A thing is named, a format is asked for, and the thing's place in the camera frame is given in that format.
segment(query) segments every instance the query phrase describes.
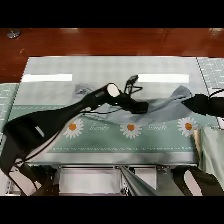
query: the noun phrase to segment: wooden floor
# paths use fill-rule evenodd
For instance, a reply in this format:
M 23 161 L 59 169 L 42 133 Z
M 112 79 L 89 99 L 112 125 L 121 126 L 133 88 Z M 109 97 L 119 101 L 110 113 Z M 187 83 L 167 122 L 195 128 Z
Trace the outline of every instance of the wooden floor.
M 223 28 L 0 28 L 0 83 L 19 82 L 28 57 L 162 55 L 224 57 Z

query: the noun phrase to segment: white daisy print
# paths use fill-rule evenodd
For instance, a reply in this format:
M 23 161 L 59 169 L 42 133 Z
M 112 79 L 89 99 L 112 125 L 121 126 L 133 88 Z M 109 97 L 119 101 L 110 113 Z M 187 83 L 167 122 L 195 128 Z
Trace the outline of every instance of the white daisy print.
M 182 135 L 189 137 L 193 134 L 194 129 L 197 129 L 198 125 L 193 118 L 186 117 L 179 119 L 177 127 L 179 127 L 179 131 L 182 131 Z
M 83 130 L 83 126 L 83 121 L 81 119 L 77 119 L 68 126 L 67 130 L 63 135 L 65 135 L 66 138 L 75 138 L 76 136 L 82 134 L 81 131 Z
M 135 138 L 141 134 L 141 126 L 135 124 L 120 125 L 120 131 L 123 131 L 123 135 L 126 135 L 126 138 Z

